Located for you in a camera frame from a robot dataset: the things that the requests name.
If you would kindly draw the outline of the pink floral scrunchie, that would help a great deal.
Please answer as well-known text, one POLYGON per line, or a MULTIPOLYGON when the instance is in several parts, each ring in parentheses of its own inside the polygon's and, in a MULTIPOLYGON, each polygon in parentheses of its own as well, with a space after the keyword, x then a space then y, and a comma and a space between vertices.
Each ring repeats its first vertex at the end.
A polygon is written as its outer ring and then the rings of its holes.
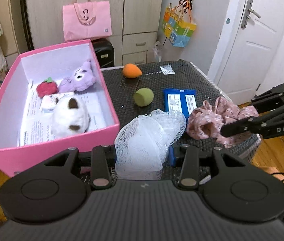
POLYGON ((236 136, 224 137, 221 135, 222 126, 251 116, 259 116, 253 106, 241 109, 233 102, 220 96, 216 99, 213 106, 205 100, 201 107, 191 112, 186 132, 196 140, 213 138, 225 148, 231 148, 247 140, 252 133, 243 132, 236 136))

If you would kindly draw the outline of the white mesh bath pouf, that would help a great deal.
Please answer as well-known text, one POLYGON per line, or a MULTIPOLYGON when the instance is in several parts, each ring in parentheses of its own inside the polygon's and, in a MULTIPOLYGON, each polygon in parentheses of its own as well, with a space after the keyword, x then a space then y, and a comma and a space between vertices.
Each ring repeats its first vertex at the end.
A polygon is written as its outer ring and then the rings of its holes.
POLYGON ((186 129, 186 118, 177 110, 155 109, 124 126, 115 139, 115 172, 121 180, 160 180, 169 147, 186 129))

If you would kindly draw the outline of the blue tissue pack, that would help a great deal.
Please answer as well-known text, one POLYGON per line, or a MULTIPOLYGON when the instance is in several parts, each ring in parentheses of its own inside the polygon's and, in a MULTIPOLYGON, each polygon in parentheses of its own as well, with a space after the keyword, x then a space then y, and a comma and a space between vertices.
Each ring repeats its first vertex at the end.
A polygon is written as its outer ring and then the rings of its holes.
POLYGON ((186 120, 196 105, 195 89, 164 89, 164 108, 166 112, 179 111, 183 113, 186 120))

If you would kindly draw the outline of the white round plush toy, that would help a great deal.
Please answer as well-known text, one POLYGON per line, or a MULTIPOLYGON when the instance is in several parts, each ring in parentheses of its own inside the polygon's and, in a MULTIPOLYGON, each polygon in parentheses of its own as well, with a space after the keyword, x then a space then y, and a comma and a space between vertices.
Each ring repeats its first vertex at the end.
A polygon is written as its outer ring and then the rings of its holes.
POLYGON ((90 115, 86 104, 74 93, 44 96, 40 111, 49 115, 51 134, 55 139, 76 136, 89 128, 90 115))

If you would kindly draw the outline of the green makeup sponge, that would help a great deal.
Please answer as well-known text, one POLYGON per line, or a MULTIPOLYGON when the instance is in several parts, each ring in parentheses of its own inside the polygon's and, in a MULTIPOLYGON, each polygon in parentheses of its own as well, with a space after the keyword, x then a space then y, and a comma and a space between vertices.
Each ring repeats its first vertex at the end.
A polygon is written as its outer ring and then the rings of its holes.
POLYGON ((154 99, 154 93, 149 88, 141 88, 137 90, 133 95, 134 103, 139 107, 145 107, 152 103, 154 99))

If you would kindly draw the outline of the purple plush toy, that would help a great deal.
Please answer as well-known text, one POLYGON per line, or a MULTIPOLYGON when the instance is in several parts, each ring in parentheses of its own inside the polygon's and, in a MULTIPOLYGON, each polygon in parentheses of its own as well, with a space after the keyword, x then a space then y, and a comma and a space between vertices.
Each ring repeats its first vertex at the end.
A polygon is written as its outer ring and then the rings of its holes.
POLYGON ((74 73, 64 78, 58 86, 58 93, 82 92, 94 85, 96 77, 91 68, 91 60, 87 60, 74 73))

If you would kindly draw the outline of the orange makeup sponge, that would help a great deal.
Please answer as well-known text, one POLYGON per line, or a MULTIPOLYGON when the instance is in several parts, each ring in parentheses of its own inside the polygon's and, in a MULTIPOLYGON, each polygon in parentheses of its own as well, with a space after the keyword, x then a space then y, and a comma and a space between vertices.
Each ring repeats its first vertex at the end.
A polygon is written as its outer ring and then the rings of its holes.
POLYGON ((136 66, 134 64, 126 64, 122 69, 122 74, 126 78, 138 78, 143 73, 138 66, 136 66))

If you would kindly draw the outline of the pink fluffy pompom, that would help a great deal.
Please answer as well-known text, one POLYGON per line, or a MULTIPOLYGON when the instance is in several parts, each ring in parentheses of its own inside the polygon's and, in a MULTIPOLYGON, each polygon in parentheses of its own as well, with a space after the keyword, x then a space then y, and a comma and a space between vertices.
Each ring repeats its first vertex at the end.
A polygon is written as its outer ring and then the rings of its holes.
POLYGON ((49 77, 37 86, 36 91, 39 98, 43 98, 46 95, 56 94, 58 92, 58 85, 49 77))

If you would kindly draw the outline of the pink storage box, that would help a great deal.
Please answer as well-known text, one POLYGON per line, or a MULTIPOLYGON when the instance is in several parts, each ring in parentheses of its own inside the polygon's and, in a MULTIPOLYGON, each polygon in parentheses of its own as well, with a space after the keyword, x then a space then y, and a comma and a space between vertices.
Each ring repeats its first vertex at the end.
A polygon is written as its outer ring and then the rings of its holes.
POLYGON ((98 145, 111 145, 119 130, 120 123, 90 40, 19 55, 0 87, 0 170, 8 176, 68 147, 85 152, 98 145), (37 86, 44 81, 58 84, 71 76, 82 78, 86 66, 91 67, 96 81, 75 96, 87 107, 89 125, 77 135, 57 138, 52 127, 61 127, 71 114, 63 112, 57 122, 53 122, 52 116, 57 101, 65 102, 68 94, 40 97, 37 86))

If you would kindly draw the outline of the small white sachet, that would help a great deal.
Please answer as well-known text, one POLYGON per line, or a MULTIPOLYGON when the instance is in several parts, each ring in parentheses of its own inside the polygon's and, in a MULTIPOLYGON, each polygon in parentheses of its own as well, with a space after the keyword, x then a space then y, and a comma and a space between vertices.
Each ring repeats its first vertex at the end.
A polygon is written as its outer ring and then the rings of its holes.
POLYGON ((161 69, 161 72, 164 75, 174 75, 174 74, 176 74, 170 64, 162 65, 162 66, 160 66, 160 69, 161 69))

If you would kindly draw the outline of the white door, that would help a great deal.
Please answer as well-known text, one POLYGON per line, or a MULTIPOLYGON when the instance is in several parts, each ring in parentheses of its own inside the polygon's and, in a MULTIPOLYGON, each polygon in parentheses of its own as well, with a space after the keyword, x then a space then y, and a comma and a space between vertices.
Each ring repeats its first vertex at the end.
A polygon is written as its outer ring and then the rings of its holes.
POLYGON ((237 105, 249 102, 270 68, 284 32, 284 0, 253 0, 252 9, 261 18, 251 19, 242 29, 247 0, 240 1, 240 20, 217 86, 237 105))

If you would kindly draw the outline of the black suitcase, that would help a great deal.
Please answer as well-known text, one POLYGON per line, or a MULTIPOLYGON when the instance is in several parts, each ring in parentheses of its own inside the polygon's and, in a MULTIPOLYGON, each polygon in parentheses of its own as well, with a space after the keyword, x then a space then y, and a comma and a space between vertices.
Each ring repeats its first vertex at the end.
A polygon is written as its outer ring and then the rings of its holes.
POLYGON ((114 48, 108 39, 101 38, 94 40, 92 41, 92 45, 100 68, 115 66, 114 48))

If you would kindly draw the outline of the colourful hanging gift bag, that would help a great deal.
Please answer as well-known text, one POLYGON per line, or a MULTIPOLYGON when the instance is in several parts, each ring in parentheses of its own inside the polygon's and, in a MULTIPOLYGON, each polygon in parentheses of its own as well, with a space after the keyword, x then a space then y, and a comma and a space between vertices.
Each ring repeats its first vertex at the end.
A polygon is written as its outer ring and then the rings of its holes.
POLYGON ((185 48, 197 28, 192 1, 179 0, 177 6, 170 3, 165 9, 161 29, 165 41, 168 40, 173 47, 185 48))

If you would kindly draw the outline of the pink paper shopping bag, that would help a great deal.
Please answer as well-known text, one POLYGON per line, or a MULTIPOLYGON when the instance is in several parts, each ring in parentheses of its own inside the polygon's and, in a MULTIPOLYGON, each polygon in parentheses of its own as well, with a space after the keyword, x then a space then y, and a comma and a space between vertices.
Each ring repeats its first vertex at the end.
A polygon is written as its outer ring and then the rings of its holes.
POLYGON ((63 34, 65 42, 112 36, 109 1, 72 0, 63 6, 63 34))

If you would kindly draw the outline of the beige wardrobe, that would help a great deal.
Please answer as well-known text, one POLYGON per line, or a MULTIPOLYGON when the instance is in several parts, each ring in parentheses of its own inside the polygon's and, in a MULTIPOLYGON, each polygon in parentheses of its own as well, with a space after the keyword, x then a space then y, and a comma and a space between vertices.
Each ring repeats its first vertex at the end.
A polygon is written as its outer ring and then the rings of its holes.
POLYGON ((162 0, 20 0, 28 50, 64 42, 63 9, 70 6, 75 19, 88 25, 99 18, 97 8, 80 9, 80 3, 108 1, 111 27, 104 27, 114 48, 115 65, 144 64, 155 44, 162 0))

